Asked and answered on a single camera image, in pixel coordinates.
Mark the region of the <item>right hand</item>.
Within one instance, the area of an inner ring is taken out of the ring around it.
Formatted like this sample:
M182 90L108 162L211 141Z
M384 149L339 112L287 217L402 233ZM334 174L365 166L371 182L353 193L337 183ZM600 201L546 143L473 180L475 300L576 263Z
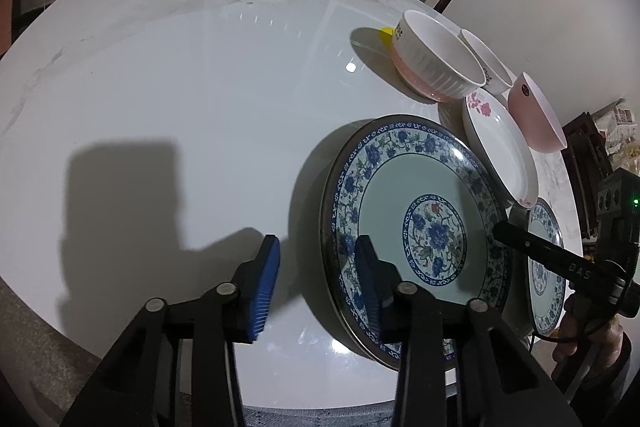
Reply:
M556 363L563 362L577 352L578 346L576 341L570 341L570 338L577 337L582 329L590 332L597 325L600 329L594 331L589 339L596 347L596 358L593 367L597 366L608 369L612 366L622 352L624 342L624 329L620 324L618 315L613 315L608 323L604 323L602 319L597 319L593 324L586 325L587 321L588 301L579 297L576 293L567 298L564 305L564 317L560 323L559 338L567 339L567 343L557 343L552 352L552 359Z

